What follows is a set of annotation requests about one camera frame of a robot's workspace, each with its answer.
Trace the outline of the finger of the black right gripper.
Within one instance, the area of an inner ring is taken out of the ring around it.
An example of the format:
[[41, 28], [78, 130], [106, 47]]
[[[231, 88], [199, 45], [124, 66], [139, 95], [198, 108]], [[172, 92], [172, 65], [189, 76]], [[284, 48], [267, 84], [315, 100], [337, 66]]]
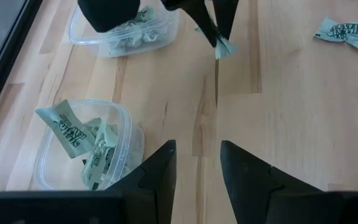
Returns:
[[217, 27], [220, 34], [229, 39], [239, 0], [213, 0]]
[[184, 0], [181, 7], [198, 25], [212, 47], [217, 45], [218, 32], [203, 0]]

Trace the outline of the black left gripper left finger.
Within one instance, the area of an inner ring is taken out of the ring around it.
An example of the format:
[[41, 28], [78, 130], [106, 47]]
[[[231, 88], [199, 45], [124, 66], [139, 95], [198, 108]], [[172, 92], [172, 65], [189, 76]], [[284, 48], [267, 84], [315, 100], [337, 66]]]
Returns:
[[177, 144], [168, 140], [108, 188], [116, 199], [110, 223], [170, 224], [177, 181]]

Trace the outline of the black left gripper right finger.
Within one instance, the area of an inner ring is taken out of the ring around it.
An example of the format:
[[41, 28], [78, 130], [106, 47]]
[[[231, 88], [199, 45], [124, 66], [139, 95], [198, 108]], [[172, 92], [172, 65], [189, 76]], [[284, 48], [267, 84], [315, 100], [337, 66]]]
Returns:
[[224, 184], [238, 223], [265, 223], [270, 198], [275, 193], [320, 192], [228, 140], [221, 142], [220, 160]]

